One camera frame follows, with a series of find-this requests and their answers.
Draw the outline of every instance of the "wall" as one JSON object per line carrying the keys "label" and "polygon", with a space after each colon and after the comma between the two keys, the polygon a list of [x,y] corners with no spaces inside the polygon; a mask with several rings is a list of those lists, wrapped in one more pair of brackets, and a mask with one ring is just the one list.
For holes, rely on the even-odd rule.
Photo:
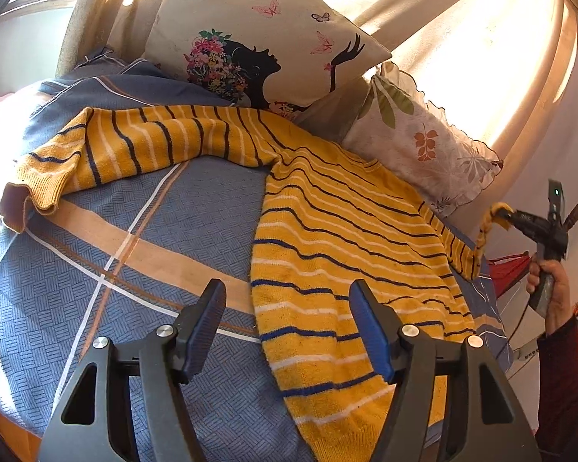
{"label": "wall", "polygon": [[0,95],[54,77],[72,7],[0,17]]}
{"label": "wall", "polygon": [[[578,53],[561,103],[556,109],[546,136],[528,157],[530,160],[524,172],[507,192],[504,201],[514,208],[545,216],[548,207],[548,179],[551,178],[563,184],[566,213],[569,213],[578,201]],[[518,231],[495,228],[488,243],[487,256],[493,258],[525,250],[534,252],[535,244]],[[572,300],[575,302],[578,300],[578,223],[570,231],[570,246],[565,266],[570,277]],[[508,335],[518,323],[528,298],[524,291],[524,283],[510,292],[516,289],[518,294],[502,313]],[[499,307],[503,308],[508,301],[509,297],[500,299]],[[519,347],[543,331],[543,320],[529,309],[512,341],[512,347]],[[516,364],[511,372],[518,368],[519,365]],[[531,426],[537,427],[538,359],[534,358],[510,382],[528,415]]]}

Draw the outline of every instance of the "metal screw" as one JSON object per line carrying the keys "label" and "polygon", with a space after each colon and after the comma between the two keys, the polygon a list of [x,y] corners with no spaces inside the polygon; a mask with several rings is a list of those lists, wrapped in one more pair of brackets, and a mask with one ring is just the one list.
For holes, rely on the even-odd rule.
{"label": "metal screw", "polygon": [[173,333],[173,326],[161,325],[156,329],[156,335],[159,337],[169,337]]}
{"label": "metal screw", "polygon": [[417,337],[420,329],[417,328],[415,325],[405,325],[402,327],[402,334],[407,337]]}
{"label": "metal screw", "polygon": [[109,344],[109,339],[107,337],[96,337],[92,346],[97,349],[102,349],[103,347],[106,347],[107,344]]}
{"label": "metal screw", "polygon": [[467,338],[467,344],[469,344],[471,347],[478,348],[484,345],[484,341],[481,339],[481,337],[478,337],[477,335],[470,335]]}

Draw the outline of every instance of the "yellow striped sweater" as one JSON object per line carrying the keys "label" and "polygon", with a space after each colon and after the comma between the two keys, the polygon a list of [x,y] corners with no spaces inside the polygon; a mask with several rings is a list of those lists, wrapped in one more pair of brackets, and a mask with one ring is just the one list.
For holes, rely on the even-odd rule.
{"label": "yellow striped sweater", "polygon": [[[373,372],[349,285],[365,278],[404,323],[461,341],[475,327],[450,264],[467,279],[478,274],[491,221],[471,251],[378,162],[269,112],[203,106],[87,107],[22,158],[0,213],[21,232],[29,209],[51,214],[62,194],[202,154],[271,167],[251,265],[265,356],[317,459],[368,460],[393,389]],[[442,418],[444,384],[436,382],[431,422]]]}

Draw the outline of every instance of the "sweater cuff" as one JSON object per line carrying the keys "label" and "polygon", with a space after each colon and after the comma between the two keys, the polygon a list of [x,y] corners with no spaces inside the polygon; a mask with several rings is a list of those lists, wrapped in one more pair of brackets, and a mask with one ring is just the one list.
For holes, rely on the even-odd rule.
{"label": "sweater cuff", "polygon": [[578,357],[578,320],[572,316],[555,333],[538,339],[540,360],[544,358],[555,366],[565,366],[571,357]]}

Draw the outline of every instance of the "mattress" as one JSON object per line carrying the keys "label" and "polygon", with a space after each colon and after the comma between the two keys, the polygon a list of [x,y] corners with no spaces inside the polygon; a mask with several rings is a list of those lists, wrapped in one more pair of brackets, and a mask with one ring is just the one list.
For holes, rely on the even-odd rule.
{"label": "mattress", "polygon": [[[22,154],[86,106],[227,103],[164,76],[144,60],[126,65],[101,50],[40,86],[50,100],[25,122]],[[69,194],[56,216],[34,216],[18,236],[0,229],[0,412],[42,435],[65,382],[97,336],[139,339],[171,323],[216,273],[248,284],[266,169],[202,156],[188,164]],[[458,231],[452,231],[467,242]],[[125,240],[135,236],[136,241]],[[128,265],[116,260],[133,248]],[[478,334],[510,366],[487,262],[477,280],[456,279]],[[252,313],[227,308],[202,373],[182,386],[209,461],[311,461],[260,346]],[[153,460],[138,378],[131,379],[137,444]],[[431,426],[434,441],[440,424]]]}

